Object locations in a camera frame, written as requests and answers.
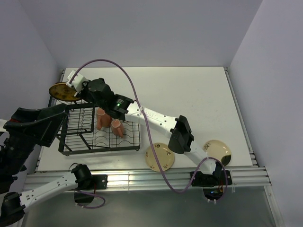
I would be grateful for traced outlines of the orange floral mug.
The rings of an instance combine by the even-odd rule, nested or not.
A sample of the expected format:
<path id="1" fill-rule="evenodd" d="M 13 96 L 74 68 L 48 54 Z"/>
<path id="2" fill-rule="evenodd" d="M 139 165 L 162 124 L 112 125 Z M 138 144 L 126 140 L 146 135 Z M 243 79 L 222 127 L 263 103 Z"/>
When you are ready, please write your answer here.
<path id="1" fill-rule="evenodd" d="M 112 118 L 102 108 L 97 109 L 97 130 L 110 127 Z"/>

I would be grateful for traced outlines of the yellow black patterned plate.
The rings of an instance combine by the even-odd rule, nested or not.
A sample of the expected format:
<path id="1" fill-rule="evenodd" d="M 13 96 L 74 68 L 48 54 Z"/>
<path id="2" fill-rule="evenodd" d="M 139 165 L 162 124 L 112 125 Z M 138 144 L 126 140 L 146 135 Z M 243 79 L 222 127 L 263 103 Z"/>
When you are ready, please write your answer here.
<path id="1" fill-rule="evenodd" d="M 56 83 L 49 88 L 49 94 L 51 97 L 65 102 L 76 102 L 81 100 L 77 97 L 76 91 L 66 85 L 65 82 Z"/>

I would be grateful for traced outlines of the cream plate with flowers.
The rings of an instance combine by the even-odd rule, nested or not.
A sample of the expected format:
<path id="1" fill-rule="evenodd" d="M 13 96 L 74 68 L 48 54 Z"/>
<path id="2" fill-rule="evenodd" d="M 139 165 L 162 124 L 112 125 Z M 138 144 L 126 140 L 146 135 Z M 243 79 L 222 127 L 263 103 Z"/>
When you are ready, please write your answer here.
<path id="1" fill-rule="evenodd" d="M 155 149 L 162 170 L 166 171 L 170 169 L 174 164 L 175 154 L 168 148 L 168 145 L 164 143 L 154 143 L 153 147 Z M 145 162 L 151 170 L 160 172 L 151 146 L 149 146 L 145 152 Z"/>

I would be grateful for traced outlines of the cream plate with branch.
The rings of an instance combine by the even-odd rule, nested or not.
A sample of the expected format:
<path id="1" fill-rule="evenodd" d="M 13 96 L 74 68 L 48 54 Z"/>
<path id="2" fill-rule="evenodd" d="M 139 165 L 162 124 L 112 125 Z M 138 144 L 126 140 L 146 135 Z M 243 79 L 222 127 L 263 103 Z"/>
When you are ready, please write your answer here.
<path id="1" fill-rule="evenodd" d="M 220 160 L 224 166 L 227 166 L 231 161 L 231 149 L 220 140 L 209 140 L 204 144 L 203 150 L 209 157 L 214 157 Z"/>

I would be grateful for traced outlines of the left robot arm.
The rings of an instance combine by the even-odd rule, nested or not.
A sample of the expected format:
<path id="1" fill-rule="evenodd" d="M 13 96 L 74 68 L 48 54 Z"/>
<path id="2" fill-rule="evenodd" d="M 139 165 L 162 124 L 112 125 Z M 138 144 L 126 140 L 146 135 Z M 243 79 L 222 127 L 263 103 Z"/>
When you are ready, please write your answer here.
<path id="1" fill-rule="evenodd" d="M 92 174 L 84 164 L 68 172 L 39 174 L 25 166 L 36 146 L 51 147 L 68 117 L 68 105 L 42 109 L 18 108 L 9 120 L 0 121 L 0 133 L 8 136 L 0 147 L 0 225 L 20 222 L 36 205 L 63 192 L 87 189 Z"/>

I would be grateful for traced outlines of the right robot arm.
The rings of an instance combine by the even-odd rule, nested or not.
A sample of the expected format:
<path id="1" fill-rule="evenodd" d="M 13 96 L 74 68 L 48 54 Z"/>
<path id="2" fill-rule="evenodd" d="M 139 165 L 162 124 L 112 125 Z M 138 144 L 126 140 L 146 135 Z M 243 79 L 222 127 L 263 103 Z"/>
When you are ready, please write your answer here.
<path id="1" fill-rule="evenodd" d="M 139 105 L 122 95 L 114 94 L 102 78 L 95 80 L 82 79 L 73 85 L 77 96 L 102 108 L 113 119 L 146 125 L 147 128 L 169 138 L 168 147 L 177 154 L 186 155 L 199 166 L 209 184 L 216 184 L 222 177 L 219 163 L 211 159 L 202 147 L 195 142 L 188 120 L 184 116 L 171 117 L 160 114 Z"/>

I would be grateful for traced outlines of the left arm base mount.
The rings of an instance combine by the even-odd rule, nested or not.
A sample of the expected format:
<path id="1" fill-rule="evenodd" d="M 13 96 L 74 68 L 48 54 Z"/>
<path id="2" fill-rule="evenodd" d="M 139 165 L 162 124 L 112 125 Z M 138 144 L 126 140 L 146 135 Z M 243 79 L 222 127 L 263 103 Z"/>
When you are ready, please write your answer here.
<path id="1" fill-rule="evenodd" d="M 83 206 L 89 206 L 95 199 L 95 197 L 90 194 L 97 194 L 97 190 L 105 190 L 107 188 L 107 180 L 108 175 L 92 175 L 92 180 L 88 186 L 76 189 L 74 192 L 75 203 Z"/>

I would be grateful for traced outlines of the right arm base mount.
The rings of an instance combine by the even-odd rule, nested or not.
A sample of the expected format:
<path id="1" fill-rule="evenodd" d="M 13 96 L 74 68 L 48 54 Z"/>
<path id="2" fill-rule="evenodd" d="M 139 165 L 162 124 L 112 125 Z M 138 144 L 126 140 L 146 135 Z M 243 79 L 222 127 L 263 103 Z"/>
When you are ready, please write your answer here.
<path id="1" fill-rule="evenodd" d="M 209 201 L 217 201 L 220 199 L 226 186 L 232 185 L 232 177 L 230 171 L 224 173 L 223 170 L 215 171 L 212 175 L 203 174 L 197 171 L 191 186 L 203 187 L 203 194 Z"/>

